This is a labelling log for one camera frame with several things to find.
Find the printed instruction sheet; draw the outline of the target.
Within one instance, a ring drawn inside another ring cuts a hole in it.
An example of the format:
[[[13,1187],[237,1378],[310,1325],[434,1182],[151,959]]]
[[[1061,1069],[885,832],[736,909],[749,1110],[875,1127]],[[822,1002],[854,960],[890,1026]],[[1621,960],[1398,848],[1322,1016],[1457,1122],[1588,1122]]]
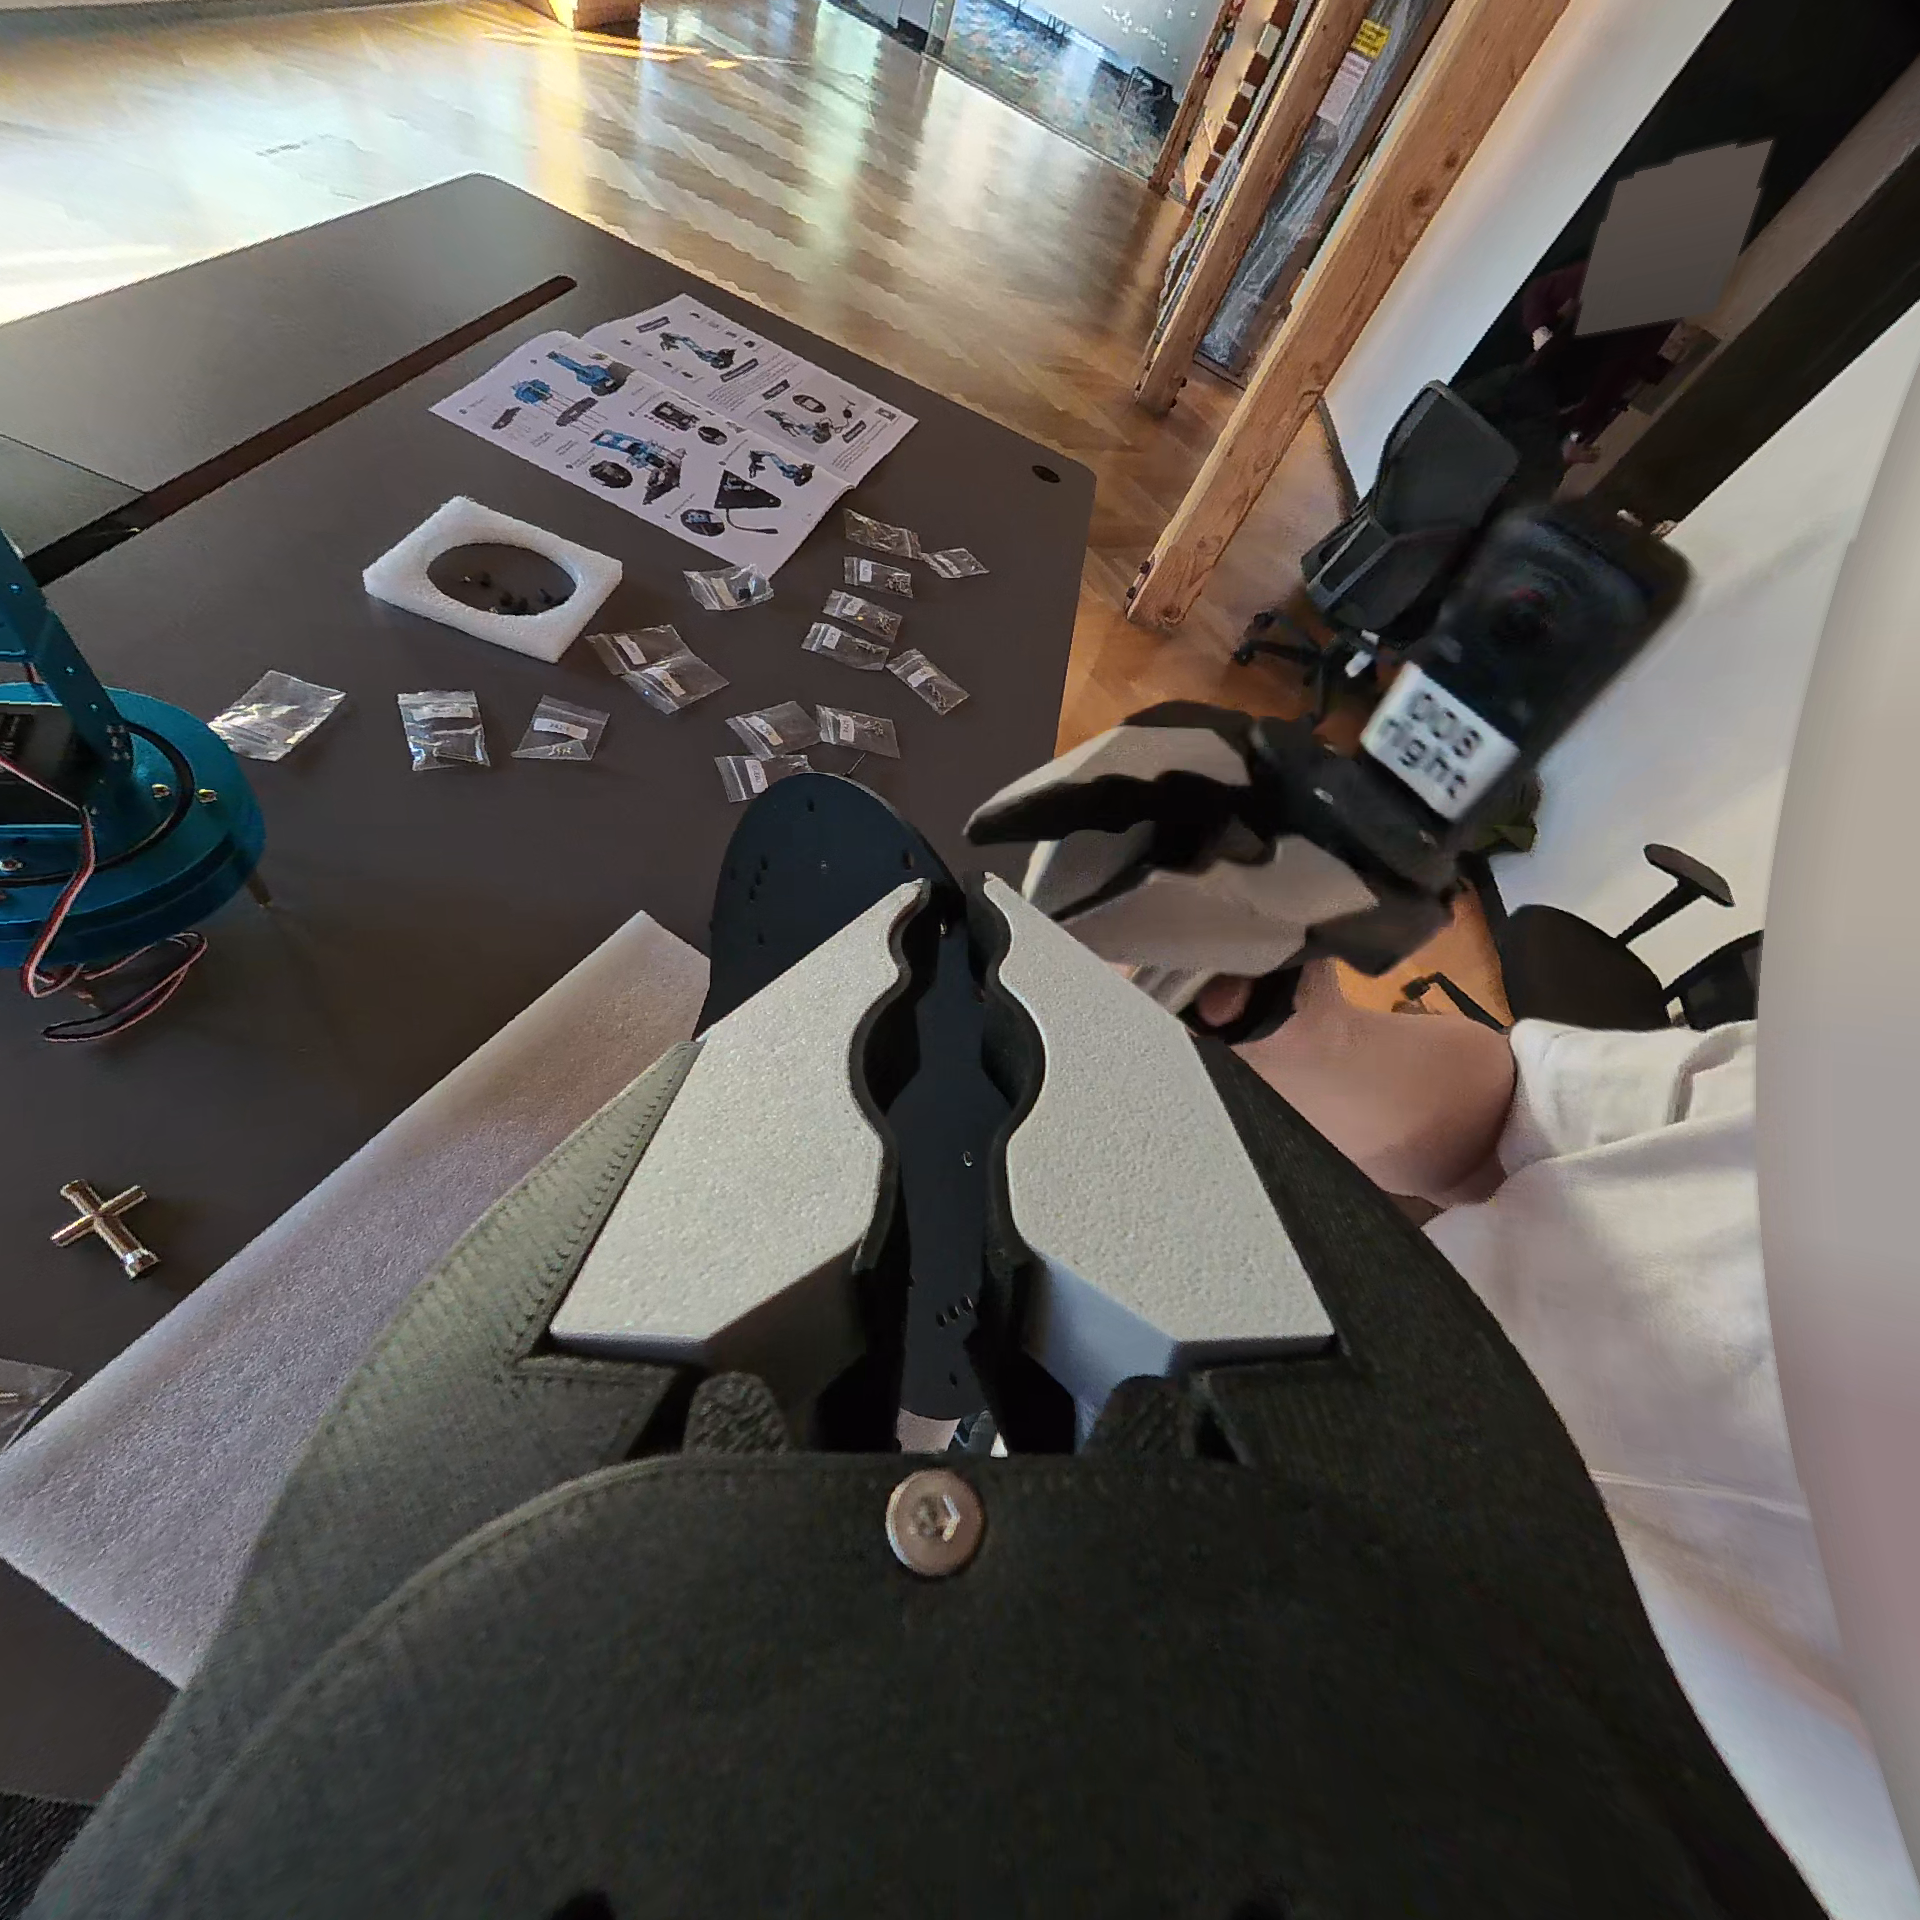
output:
[[[433,414],[763,576],[918,426],[686,294],[540,332]]]

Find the white foam sheet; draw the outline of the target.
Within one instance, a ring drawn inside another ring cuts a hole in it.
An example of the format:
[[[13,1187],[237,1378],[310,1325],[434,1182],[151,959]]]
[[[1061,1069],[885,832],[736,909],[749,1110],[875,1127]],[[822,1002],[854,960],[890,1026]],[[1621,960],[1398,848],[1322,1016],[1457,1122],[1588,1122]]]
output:
[[[405,1299],[693,1036],[709,971],[649,915],[619,927],[4,1453],[4,1567],[189,1680],[298,1455]]]

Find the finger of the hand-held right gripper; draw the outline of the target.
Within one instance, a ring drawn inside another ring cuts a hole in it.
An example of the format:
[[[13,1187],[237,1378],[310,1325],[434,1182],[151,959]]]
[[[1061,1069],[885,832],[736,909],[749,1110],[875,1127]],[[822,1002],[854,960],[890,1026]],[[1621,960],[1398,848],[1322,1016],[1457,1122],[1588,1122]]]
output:
[[[1259,846],[1263,797],[1231,732],[1100,732],[973,811],[974,846],[1100,835],[1139,853]]]
[[[1152,823],[1139,823],[1045,840],[1031,853],[1023,894],[1171,1013],[1187,1013],[1215,981],[1285,973],[1316,928],[1380,905],[1343,860],[1297,835],[1259,848],[1254,835],[1232,829],[1226,850],[1184,869],[1152,860],[1155,837]]]

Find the metal cross wrench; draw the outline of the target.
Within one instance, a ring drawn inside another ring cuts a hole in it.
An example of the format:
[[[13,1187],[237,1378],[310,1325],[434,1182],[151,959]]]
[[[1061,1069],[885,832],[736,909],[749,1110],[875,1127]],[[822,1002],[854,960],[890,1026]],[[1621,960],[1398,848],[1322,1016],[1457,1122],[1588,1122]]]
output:
[[[133,1229],[131,1217],[148,1203],[148,1193],[133,1185],[102,1195],[93,1182],[76,1178],[60,1187],[60,1201],[68,1219],[51,1234],[51,1246],[60,1251],[97,1242],[107,1249],[120,1275],[138,1282],[161,1265],[161,1254]]]

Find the wooden post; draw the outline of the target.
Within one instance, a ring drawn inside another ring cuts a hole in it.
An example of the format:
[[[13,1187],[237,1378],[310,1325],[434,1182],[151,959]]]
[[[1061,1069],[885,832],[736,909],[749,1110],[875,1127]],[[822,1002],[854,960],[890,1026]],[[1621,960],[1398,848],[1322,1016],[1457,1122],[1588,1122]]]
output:
[[[1369,12],[1367,3],[1315,3],[1305,14],[1288,60],[1274,68],[1260,117],[1241,134],[1232,180],[1215,199],[1211,218],[1190,227],[1199,241],[1189,248],[1184,277],[1172,284],[1135,382],[1140,411],[1165,419],[1179,400],[1267,206],[1285,184]]]
[[[1124,602],[1128,620],[1160,630],[1187,620],[1566,10],[1452,4],[1302,293],[1145,558]]]

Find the white square foam frame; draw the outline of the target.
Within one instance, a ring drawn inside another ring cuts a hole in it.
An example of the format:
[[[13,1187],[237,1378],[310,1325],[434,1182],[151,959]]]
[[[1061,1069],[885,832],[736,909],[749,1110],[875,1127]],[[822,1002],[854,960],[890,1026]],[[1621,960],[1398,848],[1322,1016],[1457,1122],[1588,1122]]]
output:
[[[454,496],[362,573],[372,600],[559,663],[624,581],[619,558]]]

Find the scattered small screw bags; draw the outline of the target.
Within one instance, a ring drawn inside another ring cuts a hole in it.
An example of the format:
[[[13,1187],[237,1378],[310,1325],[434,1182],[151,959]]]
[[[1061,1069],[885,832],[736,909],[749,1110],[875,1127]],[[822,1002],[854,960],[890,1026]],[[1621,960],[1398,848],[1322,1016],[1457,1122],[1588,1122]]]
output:
[[[773,586],[752,566],[696,569],[685,584],[706,612],[749,612],[773,600]],[[725,692],[731,683],[693,652],[673,625],[623,633],[583,635],[603,668],[664,717],[685,713]],[[882,670],[903,683],[941,717],[963,708],[971,694],[921,649],[897,646],[901,616],[858,592],[828,594],[802,650],[847,668]],[[345,690],[270,670],[209,724],[237,757],[277,763],[319,732],[346,701]],[[397,713],[417,774],[485,768],[491,753],[479,694],[462,688],[408,690]],[[515,751],[515,758],[587,765],[599,753],[611,717],[576,701],[544,697]],[[778,703],[732,717],[728,732],[744,754],[725,754],[716,767],[731,804],[757,798],[783,778],[811,770],[812,748],[847,751],[858,758],[899,758],[895,722],[817,703]]]

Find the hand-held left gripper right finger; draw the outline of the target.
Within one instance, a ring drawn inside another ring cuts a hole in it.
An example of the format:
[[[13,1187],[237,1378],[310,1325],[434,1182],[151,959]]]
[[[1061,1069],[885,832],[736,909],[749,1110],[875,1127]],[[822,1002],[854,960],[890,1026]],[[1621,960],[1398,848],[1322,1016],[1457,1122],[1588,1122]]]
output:
[[[995,985],[1038,1039],[1005,1151],[1048,1374],[1184,1374],[1319,1354],[1334,1326],[1189,1028],[988,876]]]

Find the black office chair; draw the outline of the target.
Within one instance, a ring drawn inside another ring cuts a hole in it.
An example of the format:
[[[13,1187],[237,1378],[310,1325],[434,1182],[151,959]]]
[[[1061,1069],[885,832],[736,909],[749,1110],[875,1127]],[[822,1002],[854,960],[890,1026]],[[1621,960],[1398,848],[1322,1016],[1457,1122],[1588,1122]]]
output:
[[[1735,907],[1727,878],[1692,855],[1651,843],[1645,862],[1669,876],[1669,894],[1621,932],[1606,932],[1555,907],[1510,910],[1491,855],[1485,848],[1462,853],[1459,869],[1495,939],[1508,1019],[1491,1015],[1445,973],[1413,977],[1401,988],[1394,1013],[1429,1015],[1429,995],[1441,993],[1459,1015],[1495,1032],[1530,1021],[1628,1034],[1676,1026],[1706,1032],[1755,1021],[1765,971],[1763,931],[1719,946],[1673,981],[1660,981],[1636,954],[1635,945],[1645,935],[1697,902]]]

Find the person's white shirt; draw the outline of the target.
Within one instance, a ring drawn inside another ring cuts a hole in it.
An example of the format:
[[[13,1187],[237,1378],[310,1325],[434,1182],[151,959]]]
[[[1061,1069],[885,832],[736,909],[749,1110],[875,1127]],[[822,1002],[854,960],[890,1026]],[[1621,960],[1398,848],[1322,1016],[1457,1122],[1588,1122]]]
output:
[[[1785,1412],[1765,1278],[1485,1302],[1548,1393],[1719,1753],[1835,1916],[1908,1915]]]

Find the person's right hand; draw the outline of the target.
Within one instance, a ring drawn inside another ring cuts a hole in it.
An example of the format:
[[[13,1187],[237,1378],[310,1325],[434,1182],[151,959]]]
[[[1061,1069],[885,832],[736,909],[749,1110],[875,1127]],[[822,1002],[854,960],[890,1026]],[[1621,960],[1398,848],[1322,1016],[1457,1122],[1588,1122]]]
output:
[[[1333,963],[1315,963],[1290,1019],[1234,1052],[1391,1196],[1447,1210],[1506,1181],[1519,1062],[1500,1031],[1360,1005]]]

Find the grey office chair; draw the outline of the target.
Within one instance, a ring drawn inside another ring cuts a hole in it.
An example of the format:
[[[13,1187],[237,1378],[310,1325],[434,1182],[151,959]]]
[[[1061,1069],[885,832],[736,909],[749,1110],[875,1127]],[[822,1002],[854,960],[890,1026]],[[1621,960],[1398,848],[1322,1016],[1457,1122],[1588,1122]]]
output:
[[[1373,487],[1302,554],[1302,596],[1328,641],[1285,607],[1256,615],[1232,650],[1309,668],[1327,705],[1338,673],[1403,654],[1439,610],[1521,468],[1521,452],[1445,382],[1425,385],[1383,445]]]

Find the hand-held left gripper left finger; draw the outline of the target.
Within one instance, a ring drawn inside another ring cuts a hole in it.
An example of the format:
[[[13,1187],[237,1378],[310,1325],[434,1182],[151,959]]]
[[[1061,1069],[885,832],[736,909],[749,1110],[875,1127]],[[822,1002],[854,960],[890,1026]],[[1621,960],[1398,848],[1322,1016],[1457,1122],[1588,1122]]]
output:
[[[901,990],[908,880],[719,1021],[595,1239],[556,1349],[705,1370],[844,1370],[887,1146],[854,1045]]]

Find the black round metal plate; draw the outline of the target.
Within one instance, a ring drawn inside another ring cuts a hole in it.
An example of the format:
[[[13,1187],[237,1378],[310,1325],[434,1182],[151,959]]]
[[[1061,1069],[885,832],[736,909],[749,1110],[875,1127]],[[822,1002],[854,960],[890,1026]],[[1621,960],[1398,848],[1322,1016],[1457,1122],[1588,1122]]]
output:
[[[881,946],[904,966],[840,1062],[882,1148],[876,1214],[840,1295],[854,1352],[806,1393],[780,1389],[805,1442],[897,1453],[899,1416],[993,1416],[1011,1453],[1069,1455],[1072,1396],[1024,1351],[1024,1252],[1005,1153],[1045,1073],[1023,1019],[997,1007],[978,880],[867,786],[802,774],[744,806],[716,882],[696,1034],[765,1002],[899,889],[925,884]]]

